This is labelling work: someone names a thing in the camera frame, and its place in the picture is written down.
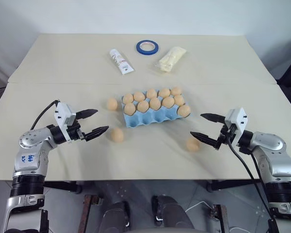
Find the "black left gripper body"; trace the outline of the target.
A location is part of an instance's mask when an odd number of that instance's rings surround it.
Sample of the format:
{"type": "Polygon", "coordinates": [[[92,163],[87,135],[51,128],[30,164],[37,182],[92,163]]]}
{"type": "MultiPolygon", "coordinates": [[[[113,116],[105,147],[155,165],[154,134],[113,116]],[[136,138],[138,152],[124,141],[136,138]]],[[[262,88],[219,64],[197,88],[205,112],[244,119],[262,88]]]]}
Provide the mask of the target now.
{"type": "Polygon", "coordinates": [[[84,133],[81,131],[81,125],[77,120],[74,120],[71,126],[67,127],[67,133],[70,140],[84,140],[84,133]]]}

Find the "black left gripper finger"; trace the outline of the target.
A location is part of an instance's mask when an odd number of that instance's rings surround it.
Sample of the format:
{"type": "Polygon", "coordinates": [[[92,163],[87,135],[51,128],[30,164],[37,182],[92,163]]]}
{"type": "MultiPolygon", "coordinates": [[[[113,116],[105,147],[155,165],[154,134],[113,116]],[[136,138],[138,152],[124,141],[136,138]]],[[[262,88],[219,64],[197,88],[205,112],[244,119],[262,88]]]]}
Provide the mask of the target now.
{"type": "Polygon", "coordinates": [[[84,140],[90,141],[92,139],[95,139],[99,136],[101,136],[102,134],[104,134],[107,130],[109,129],[109,126],[102,126],[102,127],[98,127],[96,129],[93,129],[91,132],[84,134],[84,140]]]}
{"type": "Polygon", "coordinates": [[[94,115],[97,112],[98,112],[97,109],[82,110],[82,111],[76,112],[76,118],[75,119],[85,119],[85,118],[88,118],[88,117],[94,115]]]}

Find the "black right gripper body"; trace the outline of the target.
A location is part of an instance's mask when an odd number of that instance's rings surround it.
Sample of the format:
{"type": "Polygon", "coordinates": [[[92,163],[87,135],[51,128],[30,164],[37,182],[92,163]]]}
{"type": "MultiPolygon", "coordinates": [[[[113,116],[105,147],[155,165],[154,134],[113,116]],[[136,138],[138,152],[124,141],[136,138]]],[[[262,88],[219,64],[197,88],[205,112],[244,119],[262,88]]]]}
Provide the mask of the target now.
{"type": "Polygon", "coordinates": [[[227,126],[226,124],[220,130],[219,137],[216,143],[216,149],[219,150],[222,144],[227,145],[228,142],[232,142],[235,138],[235,124],[231,124],[231,126],[227,126]]]}

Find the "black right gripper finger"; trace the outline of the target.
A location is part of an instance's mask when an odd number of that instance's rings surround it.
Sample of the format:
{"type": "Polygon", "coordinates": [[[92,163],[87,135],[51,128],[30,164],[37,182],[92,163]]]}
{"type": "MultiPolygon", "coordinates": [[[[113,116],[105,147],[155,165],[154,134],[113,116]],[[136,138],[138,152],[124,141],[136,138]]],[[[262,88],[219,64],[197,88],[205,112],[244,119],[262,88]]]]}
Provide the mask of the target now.
{"type": "Polygon", "coordinates": [[[225,123],[225,117],[218,114],[203,113],[200,116],[215,123],[225,123]]]}
{"type": "Polygon", "coordinates": [[[199,140],[200,142],[205,143],[205,144],[207,144],[209,146],[212,146],[215,149],[219,149],[217,147],[217,140],[212,139],[212,138],[208,137],[207,135],[202,134],[202,133],[198,133],[198,132],[190,132],[190,134],[194,138],[196,138],[197,140],[199,140]]]}

